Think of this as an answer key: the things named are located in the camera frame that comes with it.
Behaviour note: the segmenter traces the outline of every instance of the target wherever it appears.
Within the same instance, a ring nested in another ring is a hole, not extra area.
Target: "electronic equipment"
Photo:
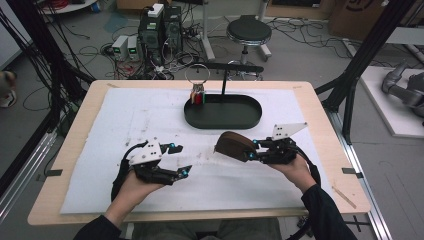
[[[160,17],[162,11],[163,11],[163,4],[155,3],[152,6],[153,10],[149,10],[147,12],[147,16],[149,17]]]
[[[128,57],[128,36],[119,36],[112,45],[112,50],[117,61],[125,61]]]
[[[181,7],[168,6],[165,8],[163,21],[165,23],[166,43],[173,54],[183,50]]]
[[[140,61],[143,56],[140,41],[137,36],[128,37],[128,55],[131,61]]]
[[[164,58],[162,52],[167,49],[164,46],[165,31],[162,15],[158,17],[149,17],[147,14],[142,15],[138,35],[143,49],[144,59],[146,64],[153,66],[163,65]]]

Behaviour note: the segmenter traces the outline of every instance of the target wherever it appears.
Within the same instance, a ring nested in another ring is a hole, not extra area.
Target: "gray floor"
[[[100,55],[82,55],[81,53],[93,53],[98,51],[103,44],[112,42],[112,35],[116,38],[121,34],[134,34],[138,26],[138,15],[101,12],[93,14],[82,10],[71,14],[61,15],[63,23],[73,32],[90,37],[85,39],[65,31],[73,50],[79,53],[79,58],[87,69],[97,79],[111,79],[111,63]],[[217,18],[210,20],[211,34],[225,36],[226,19]],[[327,34],[326,23],[319,22],[308,28],[311,35],[322,35],[322,39],[332,36]],[[249,60],[265,68],[264,80],[289,80],[308,81],[314,87],[321,86],[338,77],[349,64],[347,50],[337,41],[331,41],[334,48],[317,48],[308,46],[303,41],[299,29],[294,32],[289,27],[280,28],[285,33],[274,30],[273,37],[268,43],[273,56],[267,62],[263,62],[262,56],[256,50],[249,52]],[[318,41],[319,38],[309,36],[306,27],[302,28],[307,41]],[[224,38],[212,38],[212,47],[215,51],[217,62],[228,62],[238,59],[241,46]],[[373,62],[374,65],[388,64],[396,65],[400,60],[408,59],[411,66],[422,68],[423,65],[401,46],[385,46],[376,60],[387,63]],[[9,164],[19,153],[22,146],[34,132],[35,128],[44,118],[46,110],[32,111],[26,108],[42,109],[47,107],[47,91],[44,89],[30,95],[32,91],[42,87],[37,81],[36,74],[25,57],[19,57],[11,65],[18,73],[17,94],[18,102],[9,109],[0,109],[0,173],[3,174]],[[176,79],[184,79],[184,72],[175,73]],[[222,79],[222,73],[213,74],[212,79]],[[376,108],[367,96],[364,88],[358,84],[355,98],[355,107],[352,121],[352,141],[355,151],[360,159],[365,175],[371,185],[374,196],[380,206],[383,217],[388,225],[393,239],[424,239],[424,194],[422,186],[422,162],[424,148],[423,139],[409,139],[392,137],[378,114]],[[53,150],[46,157],[33,180],[25,188],[24,192],[8,214],[6,220],[0,225],[0,236],[2,239],[72,239],[81,225],[68,226],[45,226],[34,227],[28,225],[26,219],[36,199],[42,182],[36,181],[36,176],[42,173],[47,160],[54,155],[60,146],[58,139]],[[354,221],[354,216],[345,216],[346,221]],[[366,216],[356,216],[358,221],[367,222]],[[280,219],[283,237],[288,237],[296,230],[296,218]],[[207,229],[213,223],[204,224]],[[351,226],[358,239],[375,239],[369,226],[361,226],[358,231],[356,226]]]

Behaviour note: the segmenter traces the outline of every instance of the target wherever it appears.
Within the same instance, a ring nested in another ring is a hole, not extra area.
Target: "white bracket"
[[[300,130],[306,128],[308,123],[290,123],[290,124],[275,124],[272,131],[272,140],[288,138]]]
[[[160,144],[157,140],[152,140],[152,141],[148,141],[146,146],[144,146],[130,160],[130,165],[153,162],[156,160],[161,160],[161,158],[162,158],[162,151],[160,149]]]

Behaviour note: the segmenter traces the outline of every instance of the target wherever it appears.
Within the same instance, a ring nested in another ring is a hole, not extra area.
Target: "brown leather pad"
[[[245,136],[227,131],[219,137],[215,151],[246,162],[248,160],[246,152],[256,152],[256,147],[252,140]]]

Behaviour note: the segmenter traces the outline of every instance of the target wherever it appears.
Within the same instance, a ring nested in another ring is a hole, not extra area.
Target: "cardboard box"
[[[325,20],[330,17],[333,9],[334,0],[321,0],[318,8],[274,5],[272,1],[269,1],[266,9],[266,16]]]
[[[331,35],[364,40],[384,11],[383,0],[337,0],[328,22]]]
[[[116,0],[118,9],[136,9],[141,10],[147,6],[153,6],[155,3],[163,3],[161,0]]]

